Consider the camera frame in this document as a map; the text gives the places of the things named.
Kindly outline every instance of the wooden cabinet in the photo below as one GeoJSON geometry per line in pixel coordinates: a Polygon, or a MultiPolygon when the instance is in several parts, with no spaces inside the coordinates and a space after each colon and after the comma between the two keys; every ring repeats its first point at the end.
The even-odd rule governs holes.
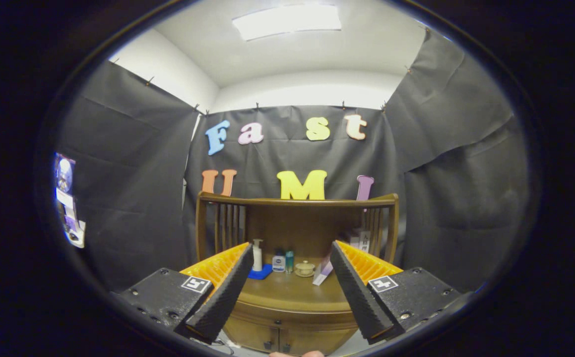
{"type": "MultiPolygon", "coordinates": [[[[299,201],[201,192],[196,215],[197,256],[202,260],[211,251],[262,239],[264,263],[271,261],[275,248],[282,248],[294,251],[295,264],[303,260],[318,264],[339,233],[361,228],[370,232],[370,253],[380,255],[384,248],[382,258],[390,261],[397,239],[397,201],[396,194],[368,201],[299,201]],[[206,221],[209,203],[213,222],[206,221]],[[387,217],[389,229],[384,235],[387,217]],[[212,237],[208,226],[214,227],[212,237]]],[[[358,325],[334,272],[320,286],[312,282],[312,277],[294,273],[248,279],[224,332],[234,343],[263,352],[332,353],[355,334],[358,325]]]]}
{"type": "Polygon", "coordinates": [[[328,355],[357,329],[335,274],[316,286],[312,278],[271,273],[246,282],[224,332],[246,348],[300,356],[328,355]]]}
{"type": "Polygon", "coordinates": [[[223,330],[231,341],[243,347],[264,352],[278,351],[278,328],[230,318],[223,330]]]}

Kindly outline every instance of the white pump bottle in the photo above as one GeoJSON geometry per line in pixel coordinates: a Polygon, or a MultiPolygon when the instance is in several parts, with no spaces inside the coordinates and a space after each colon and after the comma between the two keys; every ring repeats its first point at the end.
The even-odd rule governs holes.
{"type": "Polygon", "coordinates": [[[253,239],[254,246],[252,247],[252,253],[254,256],[254,264],[252,266],[253,271],[262,271],[263,270],[263,258],[262,254],[260,253],[260,246],[258,246],[258,242],[262,242],[262,239],[253,239]]]}

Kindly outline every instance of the yellow gripper plate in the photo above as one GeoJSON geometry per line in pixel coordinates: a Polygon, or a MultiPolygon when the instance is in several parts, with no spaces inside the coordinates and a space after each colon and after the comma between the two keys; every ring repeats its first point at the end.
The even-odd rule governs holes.
{"type": "Polygon", "coordinates": [[[403,270],[389,262],[374,257],[358,248],[354,248],[345,242],[336,241],[342,249],[342,253],[347,257],[353,269],[360,276],[360,280],[366,285],[369,280],[380,278],[382,276],[401,273],[403,270]]]}
{"type": "Polygon", "coordinates": [[[224,250],[221,253],[217,253],[210,258],[206,258],[193,266],[187,267],[179,273],[210,280],[214,285],[214,289],[212,289],[212,292],[205,300],[208,301],[212,294],[214,294],[214,292],[221,286],[221,283],[226,280],[226,277],[230,274],[235,264],[237,264],[239,257],[241,257],[241,254],[248,245],[249,242],[245,242],[233,248],[224,250]]]}

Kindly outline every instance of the wooden tabletop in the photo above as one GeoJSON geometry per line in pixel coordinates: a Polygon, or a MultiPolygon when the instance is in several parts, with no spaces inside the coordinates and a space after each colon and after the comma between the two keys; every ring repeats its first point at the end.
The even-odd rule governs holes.
{"type": "Polygon", "coordinates": [[[295,273],[270,273],[264,280],[248,279],[239,301],[272,309],[303,312],[347,311],[347,303],[335,272],[320,285],[313,277],[301,278],[295,273]]]}

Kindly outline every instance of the floor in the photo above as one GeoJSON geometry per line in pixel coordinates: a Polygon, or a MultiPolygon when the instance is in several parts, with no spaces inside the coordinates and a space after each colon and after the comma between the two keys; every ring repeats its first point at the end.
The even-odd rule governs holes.
{"type": "MultiPolygon", "coordinates": [[[[213,346],[210,347],[214,348],[215,350],[226,353],[228,355],[231,353],[230,349],[232,348],[232,351],[234,351],[234,355],[238,357],[267,357],[267,353],[249,350],[247,348],[241,348],[237,344],[232,343],[230,339],[228,339],[226,334],[224,334],[223,331],[221,331],[221,334],[219,334],[219,339],[221,339],[226,344],[226,346],[214,344],[213,346]]],[[[362,335],[360,335],[360,330],[358,330],[353,336],[351,336],[351,338],[347,340],[346,343],[344,343],[342,346],[340,346],[337,350],[333,351],[333,353],[328,356],[345,357],[360,351],[364,351],[367,348],[373,347],[375,345],[377,344],[369,346],[369,344],[367,344],[367,340],[362,338],[362,335]]]]}

